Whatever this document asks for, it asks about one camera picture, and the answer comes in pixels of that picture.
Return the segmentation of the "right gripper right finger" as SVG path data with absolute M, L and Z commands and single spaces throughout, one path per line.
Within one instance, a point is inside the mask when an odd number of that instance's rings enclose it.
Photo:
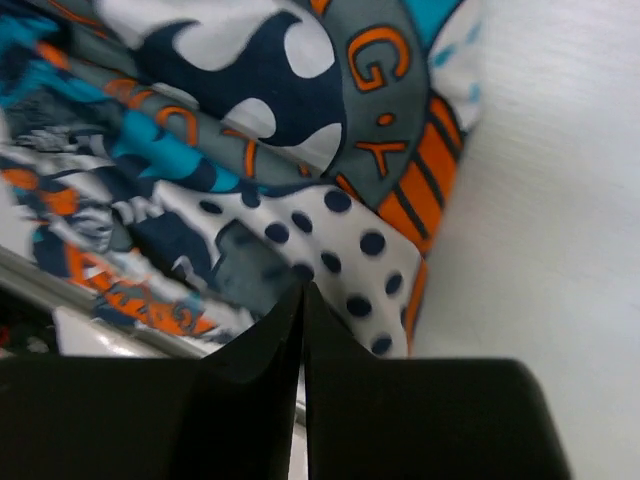
M 381 359 L 304 291 L 313 479 L 567 479 L 543 391 L 506 358 Z

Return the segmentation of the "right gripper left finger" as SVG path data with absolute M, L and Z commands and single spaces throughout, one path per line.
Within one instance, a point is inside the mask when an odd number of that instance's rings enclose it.
M 2 477 L 286 478 L 302 296 L 201 359 L 4 359 Z

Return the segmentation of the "colourful patterned shorts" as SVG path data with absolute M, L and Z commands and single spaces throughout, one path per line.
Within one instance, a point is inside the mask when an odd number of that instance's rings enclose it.
M 480 1 L 5 1 L 1 245 L 200 352 L 312 282 L 407 356 L 482 26 Z

